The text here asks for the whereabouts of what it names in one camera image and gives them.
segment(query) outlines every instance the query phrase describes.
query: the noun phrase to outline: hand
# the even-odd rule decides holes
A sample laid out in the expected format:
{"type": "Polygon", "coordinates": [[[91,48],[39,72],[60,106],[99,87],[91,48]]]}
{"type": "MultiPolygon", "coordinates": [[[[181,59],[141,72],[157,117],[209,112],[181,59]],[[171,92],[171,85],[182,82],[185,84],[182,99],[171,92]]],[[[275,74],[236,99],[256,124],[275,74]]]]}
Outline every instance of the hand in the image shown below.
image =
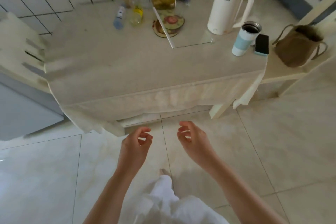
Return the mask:
{"type": "Polygon", "coordinates": [[[150,131],[151,129],[147,127],[137,128],[121,143],[117,170],[127,172],[132,176],[132,179],[146,160],[153,139],[153,136],[146,133],[150,131]]]}
{"type": "Polygon", "coordinates": [[[180,121],[177,137],[188,156],[205,171],[208,171],[212,160],[218,158],[212,148],[207,134],[192,121],[180,121]]]}

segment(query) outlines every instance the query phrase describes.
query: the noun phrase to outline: white electric kettle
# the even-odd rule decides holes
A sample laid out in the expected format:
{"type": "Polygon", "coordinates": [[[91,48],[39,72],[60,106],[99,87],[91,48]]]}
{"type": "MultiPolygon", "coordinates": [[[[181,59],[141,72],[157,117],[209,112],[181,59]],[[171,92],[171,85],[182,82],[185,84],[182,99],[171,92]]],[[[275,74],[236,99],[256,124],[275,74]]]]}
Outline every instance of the white electric kettle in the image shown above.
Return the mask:
{"type": "Polygon", "coordinates": [[[214,0],[208,22],[208,29],[216,35],[229,33],[240,27],[250,14],[254,0],[248,0],[243,17],[234,24],[243,0],[214,0]]]}

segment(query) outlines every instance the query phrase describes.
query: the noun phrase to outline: bare foot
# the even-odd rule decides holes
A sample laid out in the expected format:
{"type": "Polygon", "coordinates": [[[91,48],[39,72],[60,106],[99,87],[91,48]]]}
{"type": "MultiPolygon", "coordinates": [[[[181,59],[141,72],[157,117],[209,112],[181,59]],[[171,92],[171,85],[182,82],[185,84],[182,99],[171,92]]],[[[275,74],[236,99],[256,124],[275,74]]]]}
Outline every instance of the bare foot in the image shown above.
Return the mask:
{"type": "Polygon", "coordinates": [[[167,171],[167,170],[165,170],[164,168],[161,168],[160,170],[159,170],[159,176],[160,175],[168,175],[169,177],[171,177],[170,176],[170,173],[167,171]]]}

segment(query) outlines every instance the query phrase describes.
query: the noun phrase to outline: forearm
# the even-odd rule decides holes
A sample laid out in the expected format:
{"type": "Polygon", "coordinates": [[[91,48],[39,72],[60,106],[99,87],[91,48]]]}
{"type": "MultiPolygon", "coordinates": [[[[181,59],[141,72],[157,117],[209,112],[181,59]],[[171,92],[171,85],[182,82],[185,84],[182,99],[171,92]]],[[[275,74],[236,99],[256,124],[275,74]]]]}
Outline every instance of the forearm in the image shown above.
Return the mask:
{"type": "Polygon", "coordinates": [[[117,224],[132,175],[116,170],[83,224],[117,224]]]}
{"type": "Polygon", "coordinates": [[[213,158],[207,171],[223,189],[242,224],[285,223],[225,162],[213,158]]]}

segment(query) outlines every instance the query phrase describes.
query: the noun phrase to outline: kettle handle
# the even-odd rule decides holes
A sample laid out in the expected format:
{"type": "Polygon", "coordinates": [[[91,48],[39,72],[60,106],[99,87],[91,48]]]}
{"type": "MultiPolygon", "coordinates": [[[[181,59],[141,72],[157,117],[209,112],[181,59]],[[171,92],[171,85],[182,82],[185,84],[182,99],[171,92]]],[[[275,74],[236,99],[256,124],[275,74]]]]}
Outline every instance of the kettle handle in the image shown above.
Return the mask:
{"type": "Polygon", "coordinates": [[[241,21],[240,22],[237,22],[236,24],[233,25],[234,28],[238,28],[238,27],[241,27],[242,24],[244,22],[246,22],[247,20],[247,17],[249,16],[250,12],[251,12],[251,9],[252,9],[252,6],[253,6],[253,3],[254,3],[254,0],[248,0],[247,2],[247,5],[246,5],[246,8],[245,8],[245,11],[244,11],[244,14],[241,18],[241,21]]]}

